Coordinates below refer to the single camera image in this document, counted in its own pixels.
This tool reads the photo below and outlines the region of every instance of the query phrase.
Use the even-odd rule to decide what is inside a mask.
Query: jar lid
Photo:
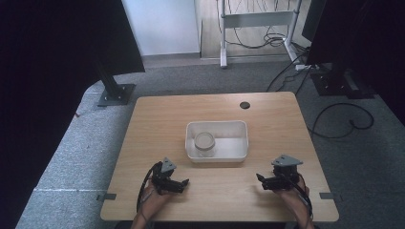
[[[215,146],[215,138],[208,132],[202,132],[196,136],[194,144],[201,151],[209,151]]]

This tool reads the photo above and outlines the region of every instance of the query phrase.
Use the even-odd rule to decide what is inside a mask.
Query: wall
[[[141,55],[199,52],[193,0],[122,0]]]

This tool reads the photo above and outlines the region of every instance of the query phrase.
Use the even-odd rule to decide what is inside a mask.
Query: white container
[[[202,156],[196,147],[198,134],[209,133],[215,138],[212,156]],[[185,134],[185,151],[191,161],[242,162],[247,156],[247,126],[243,121],[199,121],[190,122]]]

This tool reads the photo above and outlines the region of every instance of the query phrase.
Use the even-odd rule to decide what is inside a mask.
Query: black monitor
[[[312,0],[303,36],[311,41],[307,65],[320,95],[379,94],[405,123],[405,4],[400,0]]]

